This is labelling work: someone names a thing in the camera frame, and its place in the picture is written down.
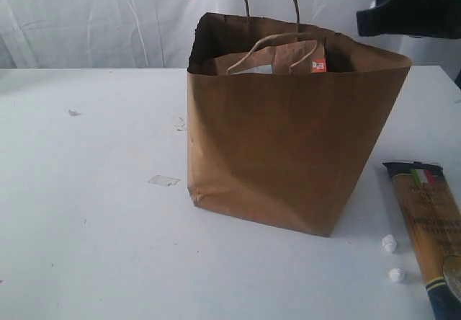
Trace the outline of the brown coffee pouch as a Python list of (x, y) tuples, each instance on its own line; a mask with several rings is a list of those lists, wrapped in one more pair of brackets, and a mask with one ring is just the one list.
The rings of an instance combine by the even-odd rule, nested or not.
[(270, 45), (253, 52), (230, 53), (210, 59), (205, 65), (212, 74), (308, 75), (327, 71), (325, 49), (317, 40)]

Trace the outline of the spaghetti packet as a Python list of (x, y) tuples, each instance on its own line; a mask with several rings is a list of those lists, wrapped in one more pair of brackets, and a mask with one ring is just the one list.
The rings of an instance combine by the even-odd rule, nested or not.
[(386, 162), (435, 319), (460, 318), (460, 210), (443, 168)]

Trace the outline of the brown paper bag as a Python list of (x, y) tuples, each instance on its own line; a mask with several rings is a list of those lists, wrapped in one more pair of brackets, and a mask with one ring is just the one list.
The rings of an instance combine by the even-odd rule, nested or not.
[[(230, 53), (317, 40), (327, 71), (215, 75)], [(187, 68), (187, 188), (194, 205), (330, 236), (411, 67), (401, 54), (301, 22), (208, 12)]]

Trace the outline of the clear tape piece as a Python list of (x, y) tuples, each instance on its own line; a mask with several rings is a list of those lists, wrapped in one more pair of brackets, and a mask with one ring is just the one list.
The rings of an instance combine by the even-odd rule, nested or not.
[(167, 177), (164, 175), (155, 175), (148, 180), (148, 184), (158, 185), (162, 187), (170, 187), (176, 185), (180, 179), (174, 177)]

